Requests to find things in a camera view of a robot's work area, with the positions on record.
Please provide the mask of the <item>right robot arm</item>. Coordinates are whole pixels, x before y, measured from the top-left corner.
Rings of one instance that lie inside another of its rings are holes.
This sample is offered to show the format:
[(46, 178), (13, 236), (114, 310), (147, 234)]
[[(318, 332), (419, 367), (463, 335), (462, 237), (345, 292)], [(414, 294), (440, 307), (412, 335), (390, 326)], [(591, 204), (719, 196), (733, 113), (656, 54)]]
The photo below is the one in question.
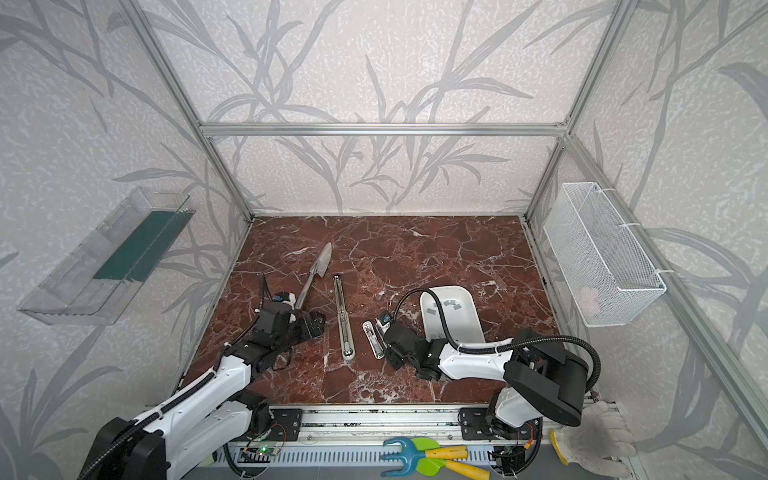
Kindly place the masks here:
[(584, 397), (602, 370), (592, 345), (579, 337), (543, 336), (531, 329), (488, 342), (465, 288), (420, 288), (413, 293), (419, 298), (422, 334), (403, 324), (398, 312), (384, 311), (375, 323), (393, 368), (410, 365), (417, 377), (428, 381), (500, 383), (477, 428), (483, 436), (507, 438), (538, 419), (569, 427), (581, 424)]

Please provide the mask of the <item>blue staple box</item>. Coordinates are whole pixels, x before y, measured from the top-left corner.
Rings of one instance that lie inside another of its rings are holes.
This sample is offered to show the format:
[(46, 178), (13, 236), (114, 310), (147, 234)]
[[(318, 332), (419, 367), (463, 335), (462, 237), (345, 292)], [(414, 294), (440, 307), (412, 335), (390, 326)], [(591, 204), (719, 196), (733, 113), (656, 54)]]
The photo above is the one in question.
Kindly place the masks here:
[(376, 322), (375, 322), (375, 329), (376, 329), (378, 335), (381, 338), (385, 337), (385, 333), (386, 333), (388, 327), (389, 327), (389, 325), (388, 325), (387, 321), (382, 321), (380, 319), (377, 319)]

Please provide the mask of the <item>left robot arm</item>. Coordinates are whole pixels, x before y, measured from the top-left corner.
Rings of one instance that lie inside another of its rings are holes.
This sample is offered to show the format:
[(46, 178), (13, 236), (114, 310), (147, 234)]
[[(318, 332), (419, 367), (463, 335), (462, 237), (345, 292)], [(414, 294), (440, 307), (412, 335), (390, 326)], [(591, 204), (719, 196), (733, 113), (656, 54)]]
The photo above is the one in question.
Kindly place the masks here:
[(324, 315), (303, 308), (308, 291), (262, 299), (253, 322), (206, 372), (137, 417), (105, 424), (80, 478), (180, 479), (226, 443), (268, 431), (268, 401), (248, 387), (279, 357), (323, 335)]

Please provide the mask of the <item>small white cylinder piece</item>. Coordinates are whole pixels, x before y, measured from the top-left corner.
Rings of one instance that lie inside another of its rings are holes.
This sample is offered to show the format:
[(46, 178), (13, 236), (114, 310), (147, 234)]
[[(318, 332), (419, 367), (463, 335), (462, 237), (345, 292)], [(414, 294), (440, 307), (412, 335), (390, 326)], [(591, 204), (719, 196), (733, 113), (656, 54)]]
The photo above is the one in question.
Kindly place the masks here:
[(385, 349), (378, 339), (373, 324), (370, 321), (365, 321), (362, 324), (363, 331), (371, 346), (373, 355), (376, 359), (383, 359), (385, 355)]

